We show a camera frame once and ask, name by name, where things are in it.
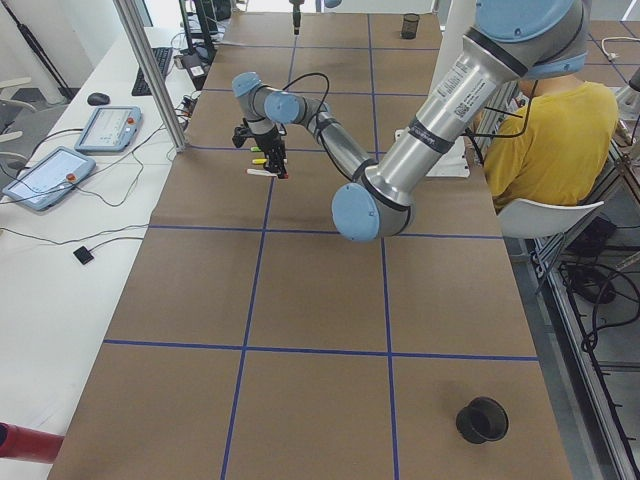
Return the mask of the red marker pen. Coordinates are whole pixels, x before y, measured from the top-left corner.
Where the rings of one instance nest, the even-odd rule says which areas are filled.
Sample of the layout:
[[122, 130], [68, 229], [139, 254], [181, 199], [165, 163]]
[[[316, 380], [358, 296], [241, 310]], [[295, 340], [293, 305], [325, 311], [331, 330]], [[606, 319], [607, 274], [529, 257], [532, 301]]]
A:
[[253, 176], [260, 176], [260, 177], [270, 177], [270, 178], [277, 178], [277, 179], [288, 179], [289, 175], [288, 173], [273, 173], [273, 172], [269, 172], [267, 170], [259, 170], [259, 169], [246, 169], [246, 173], [248, 175], [253, 175]]

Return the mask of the blue teach pendant far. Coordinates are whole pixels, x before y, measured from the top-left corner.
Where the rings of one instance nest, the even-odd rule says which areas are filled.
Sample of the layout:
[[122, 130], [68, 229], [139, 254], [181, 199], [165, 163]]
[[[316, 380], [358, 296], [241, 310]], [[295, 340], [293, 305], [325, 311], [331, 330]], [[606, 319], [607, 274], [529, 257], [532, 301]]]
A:
[[97, 107], [74, 149], [87, 155], [120, 153], [136, 137], [141, 122], [142, 112], [139, 107]]

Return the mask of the blue teach pendant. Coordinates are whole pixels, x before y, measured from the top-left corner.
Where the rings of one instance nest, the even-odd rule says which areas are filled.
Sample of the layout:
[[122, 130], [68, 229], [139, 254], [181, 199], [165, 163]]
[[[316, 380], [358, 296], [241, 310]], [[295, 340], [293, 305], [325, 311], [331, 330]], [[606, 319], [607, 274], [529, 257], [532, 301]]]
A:
[[142, 112], [139, 107], [97, 107], [74, 149], [87, 155], [120, 153], [136, 137], [141, 122]]
[[60, 146], [4, 187], [2, 193], [23, 207], [44, 211], [59, 203], [95, 166], [93, 158]]

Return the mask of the black mesh pen cup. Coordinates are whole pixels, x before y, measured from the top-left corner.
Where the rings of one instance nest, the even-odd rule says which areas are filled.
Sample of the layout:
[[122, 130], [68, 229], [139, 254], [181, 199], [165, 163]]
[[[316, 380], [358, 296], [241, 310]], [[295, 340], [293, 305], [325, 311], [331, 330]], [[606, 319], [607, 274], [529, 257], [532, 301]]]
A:
[[415, 39], [420, 22], [420, 15], [416, 13], [406, 13], [403, 15], [401, 38], [405, 40]]

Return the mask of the black computer mouse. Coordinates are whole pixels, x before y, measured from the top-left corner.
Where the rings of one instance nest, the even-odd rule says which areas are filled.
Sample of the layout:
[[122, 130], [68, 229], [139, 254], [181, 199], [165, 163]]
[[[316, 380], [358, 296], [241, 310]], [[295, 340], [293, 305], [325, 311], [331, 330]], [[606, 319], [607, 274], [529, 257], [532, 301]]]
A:
[[87, 97], [87, 103], [90, 106], [104, 106], [104, 105], [108, 105], [110, 102], [111, 102], [110, 97], [107, 94], [101, 93], [101, 92], [91, 93]]

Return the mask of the small black square device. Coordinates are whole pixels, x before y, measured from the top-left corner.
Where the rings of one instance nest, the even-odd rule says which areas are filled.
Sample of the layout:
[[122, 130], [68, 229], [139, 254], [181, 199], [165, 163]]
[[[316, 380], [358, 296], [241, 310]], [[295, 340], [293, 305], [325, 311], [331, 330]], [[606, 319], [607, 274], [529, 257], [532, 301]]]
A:
[[73, 251], [73, 255], [82, 265], [86, 265], [94, 259], [92, 252], [85, 246], [78, 247]]

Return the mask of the blue teach pendant near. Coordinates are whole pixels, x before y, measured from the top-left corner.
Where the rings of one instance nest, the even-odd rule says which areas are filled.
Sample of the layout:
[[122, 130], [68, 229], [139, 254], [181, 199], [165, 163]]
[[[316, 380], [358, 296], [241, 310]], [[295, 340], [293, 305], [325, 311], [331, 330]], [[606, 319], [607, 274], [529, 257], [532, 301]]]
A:
[[4, 187], [2, 193], [23, 207], [44, 211], [59, 203], [95, 166], [93, 158], [60, 146]]

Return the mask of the white chair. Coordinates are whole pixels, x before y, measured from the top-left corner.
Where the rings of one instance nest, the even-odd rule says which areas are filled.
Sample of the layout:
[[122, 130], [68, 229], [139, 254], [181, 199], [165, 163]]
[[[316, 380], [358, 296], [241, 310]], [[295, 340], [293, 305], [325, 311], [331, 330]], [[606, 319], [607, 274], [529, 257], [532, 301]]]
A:
[[536, 295], [542, 289], [553, 264], [560, 254], [561, 248], [564, 246], [566, 234], [581, 219], [603, 204], [604, 201], [597, 201], [579, 206], [558, 206], [519, 198], [513, 200], [499, 211], [497, 219], [504, 238], [536, 239], [561, 236], [560, 244], [551, 261], [545, 261], [540, 256], [537, 256], [538, 267], [542, 271], [542, 276], [535, 290]]

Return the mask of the person in yellow shirt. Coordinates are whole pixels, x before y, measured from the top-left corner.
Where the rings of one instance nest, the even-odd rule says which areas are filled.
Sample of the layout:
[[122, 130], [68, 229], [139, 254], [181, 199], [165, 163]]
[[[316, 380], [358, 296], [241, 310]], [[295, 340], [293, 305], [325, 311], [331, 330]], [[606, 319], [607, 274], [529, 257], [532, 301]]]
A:
[[573, 74], [518, 86], [528, 104], [505, 118], [484, 154], [494, 209], [517, 199], [576, 206], [607, 159], [619, 119], [615, 95]]

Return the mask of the black pen cup near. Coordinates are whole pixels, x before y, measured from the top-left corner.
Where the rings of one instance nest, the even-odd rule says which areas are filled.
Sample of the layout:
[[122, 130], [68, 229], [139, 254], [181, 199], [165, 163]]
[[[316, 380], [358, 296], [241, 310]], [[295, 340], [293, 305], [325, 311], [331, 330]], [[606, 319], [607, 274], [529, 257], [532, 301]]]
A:
[[476, 397], [458, 412], [455, 424], [465, 441], [483, 444], [502, 440], [509, 429], [509, 418], [496, 400]]

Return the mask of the red cylinder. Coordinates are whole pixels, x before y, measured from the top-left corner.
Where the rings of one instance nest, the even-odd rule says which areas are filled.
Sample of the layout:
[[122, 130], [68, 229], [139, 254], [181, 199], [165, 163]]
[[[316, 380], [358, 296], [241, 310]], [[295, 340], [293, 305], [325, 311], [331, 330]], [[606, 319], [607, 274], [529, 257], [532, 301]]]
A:
[[1, 457], [12, 460], [53, 464], [64, 436], [1, 423]]

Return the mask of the aluminium frame post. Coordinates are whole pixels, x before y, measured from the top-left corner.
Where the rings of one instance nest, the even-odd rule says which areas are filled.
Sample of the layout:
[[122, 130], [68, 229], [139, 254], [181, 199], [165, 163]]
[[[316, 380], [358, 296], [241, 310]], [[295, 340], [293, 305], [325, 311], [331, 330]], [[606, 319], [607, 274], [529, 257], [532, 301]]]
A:
[[165, 87], [164, 76], [161, 74], [153, 55], [137, 7], [132, 1], [114, 0], [113, 3], [129, 39], [134, 56], [149, 85], [163, 125], [169, 133], [176, 152], [180, 153], [186, 147], [186, 138], [175, 114], [173, 103]]

